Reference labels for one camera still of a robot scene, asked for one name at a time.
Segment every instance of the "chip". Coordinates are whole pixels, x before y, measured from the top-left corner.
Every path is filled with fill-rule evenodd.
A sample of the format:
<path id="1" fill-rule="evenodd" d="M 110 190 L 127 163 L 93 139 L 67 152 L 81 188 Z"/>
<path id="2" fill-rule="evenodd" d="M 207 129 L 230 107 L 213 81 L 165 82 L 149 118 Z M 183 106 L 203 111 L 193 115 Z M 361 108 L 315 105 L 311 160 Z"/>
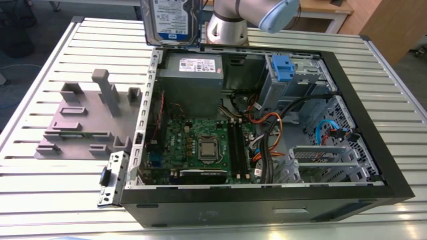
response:
<path id="1" fill-rule="evenodd" d="M 217 144 L 214 142 L 201 143 L 201 155 L 203 157 L 215 157 L 217 156 Z"/>

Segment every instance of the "cpu socket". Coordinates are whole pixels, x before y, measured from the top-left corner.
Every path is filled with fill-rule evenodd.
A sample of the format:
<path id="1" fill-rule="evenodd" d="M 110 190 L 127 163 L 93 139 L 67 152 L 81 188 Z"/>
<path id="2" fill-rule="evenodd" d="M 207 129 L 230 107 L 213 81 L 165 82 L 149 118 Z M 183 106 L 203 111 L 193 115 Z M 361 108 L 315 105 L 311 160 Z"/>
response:
<path id="1" fill-rule="evenodd" d="M 205 164 L 213 164 L 219 160 L 219 139 L 217 136 L 201 136 L 198 142 L 199 160 Z"/>

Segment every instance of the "aluminum work table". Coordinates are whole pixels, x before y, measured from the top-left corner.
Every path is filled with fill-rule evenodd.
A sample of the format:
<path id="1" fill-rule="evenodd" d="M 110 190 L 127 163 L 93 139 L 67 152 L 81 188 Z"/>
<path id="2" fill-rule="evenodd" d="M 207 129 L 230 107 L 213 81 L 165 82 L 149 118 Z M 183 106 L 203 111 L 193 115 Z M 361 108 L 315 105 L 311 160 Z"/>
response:
<path id="1" fill-rule="evenodd" d="M 70 24 L 0 135 L 0 238 L 427 239 L 427 114 L 373 43 L 353 35 L 258 29 L 250 29 L 249 41 L 337 53 L 415 198 L 317 224 L 143 229 L 123 208 L 98 209 L 107 160 L 38 160 L 38 142 L 63 100 L 65 82 L 99 90 L 91 79 L 99 68 L 109 69 L 119 91 L 145 90 L 153 47 L 141 21 L 86 18 Z"/>

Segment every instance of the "blue drive bay latch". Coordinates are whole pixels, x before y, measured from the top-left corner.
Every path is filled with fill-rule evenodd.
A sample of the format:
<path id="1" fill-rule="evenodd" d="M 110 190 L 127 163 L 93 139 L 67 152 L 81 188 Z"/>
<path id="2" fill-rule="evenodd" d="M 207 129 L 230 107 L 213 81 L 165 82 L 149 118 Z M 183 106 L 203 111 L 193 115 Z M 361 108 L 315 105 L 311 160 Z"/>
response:
<path id="1" fill-rule="evenodd" d="M 295 64 L 293 64 L 289 56 L 273 55 L 273 67 L 278 75 L 279 82 L 290 82 L 295 75 Z"/>

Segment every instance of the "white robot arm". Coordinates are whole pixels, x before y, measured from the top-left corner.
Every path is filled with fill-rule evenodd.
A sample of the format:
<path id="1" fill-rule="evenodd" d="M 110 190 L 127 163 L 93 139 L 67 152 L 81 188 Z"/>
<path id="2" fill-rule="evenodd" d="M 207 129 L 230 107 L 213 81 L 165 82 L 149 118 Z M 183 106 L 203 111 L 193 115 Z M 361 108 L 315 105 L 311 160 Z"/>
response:
<path id="1" fill-rule="evenodd" d="M 214 44 L 242 45 L 249 39 L 249 22 L 269 33 L 279 32 L 298 12 L 301 0 L 217 0 L 207 26 Z"/>

